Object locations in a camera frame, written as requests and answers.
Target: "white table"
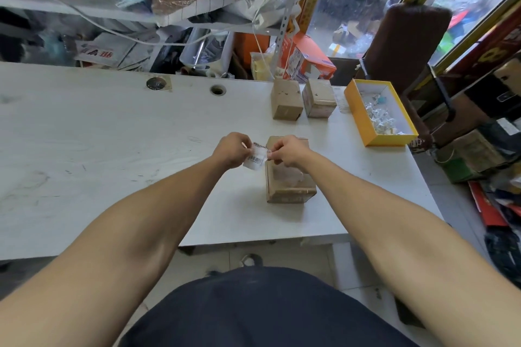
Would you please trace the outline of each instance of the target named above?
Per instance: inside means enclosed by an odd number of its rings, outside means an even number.
[[[209,156],[231,131],[266,143],[295,134],[349,172],[440,212],[409,150],[365,148],[350,114],[275,121],[271,84],[0,64],[0,259],[57,255],[126,195]],[[213,95],[214,84],[226,94]],[[265,174],[225,174],[182,245],[345,236],[319,192],[304,205],[266,203]]]

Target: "black cloth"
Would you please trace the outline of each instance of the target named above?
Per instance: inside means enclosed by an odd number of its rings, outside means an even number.
[[[417,347],[318,278],[283,267],[242,267],[176,288],[120,347]]]

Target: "open yellow shoebox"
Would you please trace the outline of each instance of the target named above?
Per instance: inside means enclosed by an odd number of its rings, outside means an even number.
[[[345,88],[344,94],[365,146],[406,146],[418,137],[418,132],[391,82],[353,79]],[[386,97],[386,107],[394,118],[395,127],[404,134],[376,133],[361,94],[380,94]]]

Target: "shelf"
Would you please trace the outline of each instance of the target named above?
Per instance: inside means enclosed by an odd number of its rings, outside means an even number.
[[[127,9],[120,9],[116,6],[116,0],[62,0],[84,12],[90,17],[110,18],[113,20],[137,21],[143,23],[157,22],[157,16],[153,15],[145,6],[138,4]],[[9,8],[22,8],[37,11],[47,11],[63,14],[77,14],[71,8],[54,0],[0,0],[0,6]],[[235,32],[253,33],[251,22],[238,17],[234,14],[222,12],[218,17],[218,22],[205,24],[192,24],[188,20],[175,23],[179,26],[200,27],[207,29],[228,30],[230,26]],[[256,34],[269,34],[276,36],[278,27],[256,30]]]

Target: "barcode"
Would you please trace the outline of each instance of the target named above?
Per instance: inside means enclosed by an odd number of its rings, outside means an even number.
[[[248,159],[251,160],[252,162],[258,163],[259,165],[262,163],[262,159],[257,158],[256,156],[251,156]]]

